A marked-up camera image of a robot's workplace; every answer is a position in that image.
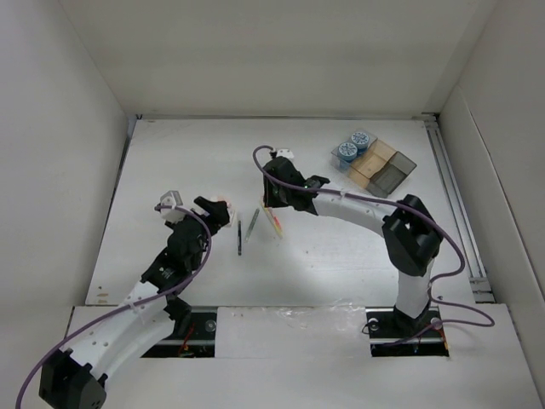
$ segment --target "marker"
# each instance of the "marker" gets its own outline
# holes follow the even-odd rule
[[[283,234],[283,231],[282,231],[282,225],[280,224],[280,221],[279,221],[278,218],[273,214],[273,212],[271,211],[270,208],[265,207],[265,205],[263,204],[262,201],[261,201],[261,207],[263,208],[263,211],[265,212],[265,215],[267,216],[267,219],[269,219],[269,221],[271,222],[272,226],[274,227],[274,231],[275,231],[276,234],[279,236],[279,238],[282,239],[282,237],[284,236],[284,234]]]
[[[246,236],[244,237],[244,243],[248,243],[250,235],[252,234],[252,230],[254,230],[255,222],[257,221],[258,216],[259,208],[255,209],[254,215],[252,216],[252,221],[250,222],[250,226],[248,227],[248,230],[246,231]]]
[[[238,216],[238,255],[242,256],[242,220]]]

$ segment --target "white wall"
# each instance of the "white wall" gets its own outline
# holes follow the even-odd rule
[[[56,0],[0,2],[0,78],[0,306],[80,303],[126,117]]]
[[[545,396],[545,2],[501,0],[440,117],[496,298]]]
[[[60,0],[125,112],[438,112],[496,0]]]

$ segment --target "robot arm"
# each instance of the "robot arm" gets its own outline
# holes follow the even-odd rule
[[[161,199],[163,205],[181,205],[177,192]],[[204,210],[197,216],[212,235],[232,221],[225,201],[199,197],[195,204]],[[200,266],[209,245],[207,233],[197,220],[183,216],[174,209],[164,212],[165,224],[173,233],[123,301],[121,308],[126,310],[102,321],[69,349],[58,349],[45,362],[39,394],[54,409],[100,409],[114,374],[122,366],[173,332],[186,330],[192,309],[178,297],[182,289],[139,302],[173,289]]]
[[[315,216],[329,216],[368,228],[386,241],[392,264],[399,270],[398,297],[393,309],[394,321],[400,330],[414,333],[429,308],[430,273],[433,259],[439,253],[442,237],[422,220],[401,209],[392,211],[383,204],[359,202],[313,189],[341,191],[321,176],[305,179],[287,158],[277,156],[263,168],[280,181],[309,189],[308,192],[280,186],[264,177],[264,205],[293,207]],[[429,215],[419,198],[407,195],[400,201]]]

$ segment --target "white table surface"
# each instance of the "white table surface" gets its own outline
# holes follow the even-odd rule
[[[170,189],[186,204],[198,195],[227,196],[243,216],[243,232],[262,195],[251,153],[263,143],[289,147],[305,177],[354,187],[330,165],[330,151],[363,127],[417,163],[390,199],[419,196],[435,220],[460,242],[422,121],[193,119],[139,121],[123,167],[87,304],[118,304],[166,244],[170,230],[153,206]],[[267,155],[262,154],[263,163]],[[392,306],[398,273],[383,239],[349,223],[277,210],[285,237],[260,214],[243,255],[236,228],[221,230],[203,272],[184,291],[195,306],[315,306],[355,302]],[[458,261],[444,244],[433,274]],[[436,295],[473,302],[467,274],[438,282]]]
[[[112,379],[104,409],[541,408],[507,308],[479,307],[496,326],[447,326],[450,358],[372,358],[362,309],[220,308],[220,358],[139,359]],[[76,308],[71,331],[110,309]]]

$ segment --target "screw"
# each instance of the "screw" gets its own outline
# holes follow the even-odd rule
[[[214,320],[208,320],[204,323],[204,329],[207,332],[214,332],[216,327],[216,323]]]
[[[369,321],[367,321],[367,326],[369,327],[369,331],[378,331],[378,319],[371,318]]]
[[[440,330],[443,328],[443,322],[437,317],[433,317],[429,323],[433,326],[434,330]]]

